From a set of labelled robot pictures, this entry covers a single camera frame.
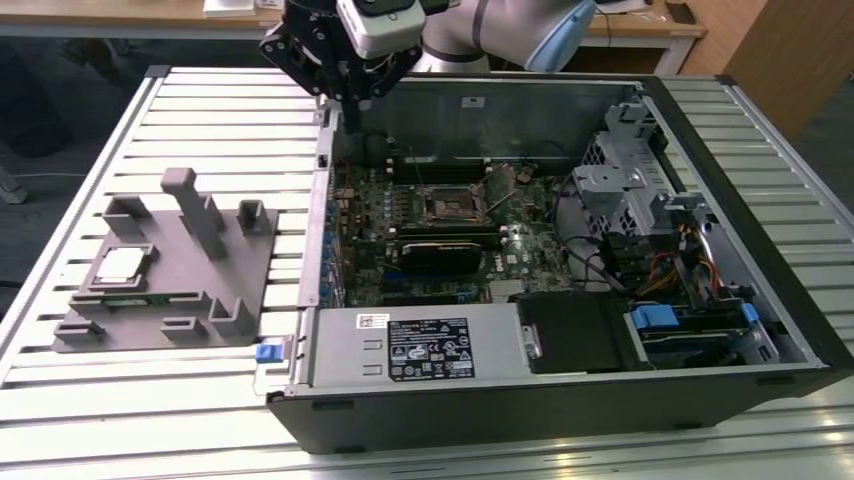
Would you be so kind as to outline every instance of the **barcode sticker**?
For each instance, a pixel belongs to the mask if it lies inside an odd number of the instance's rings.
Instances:
[[[389,325],[387,313],[357,314],[357,328],[386,328]]]

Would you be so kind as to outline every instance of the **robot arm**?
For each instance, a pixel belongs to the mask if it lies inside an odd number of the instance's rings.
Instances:
[[[554,71],[578,48],[594,10],[594,0],[288,0],[260,51],[310,94],[339,102],[345,130],[355,133],[371,98],[389,93],[422,58],[422,32],[433,57],[487,52]]]
[[[594,0],[463,0],[427,21],[417,70],[489,72],[490,54],[534,72],[561,71],[595,11]]]
[[[312,95],[341,103],[345,129],[422,56],[427,15],[453,0],[288,0],[282,23],[260,44],[264,57]]]

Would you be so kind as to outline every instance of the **gray plastic stand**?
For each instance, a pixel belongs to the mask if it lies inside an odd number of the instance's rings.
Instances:
[[[56,327],[55,351],[255,341],[278,213],[258,200],[220,212],[195,178],[186,168],[163,174],[180,212],[150,212],[139,197],[114,197],[103,216],[111,233]]]

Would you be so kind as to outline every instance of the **wooden cabinet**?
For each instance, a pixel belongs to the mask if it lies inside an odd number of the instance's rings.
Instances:
[[[854,69],[854,1],[686,2],[709,33],[682,73],[731,75],[794,140]]]

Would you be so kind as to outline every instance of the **motherboard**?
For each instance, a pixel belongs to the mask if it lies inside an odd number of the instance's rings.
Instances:
[[[335,201],[349,307],[507,302],[574,279],[550,221],[563,176],[523,160],[343,165]]]

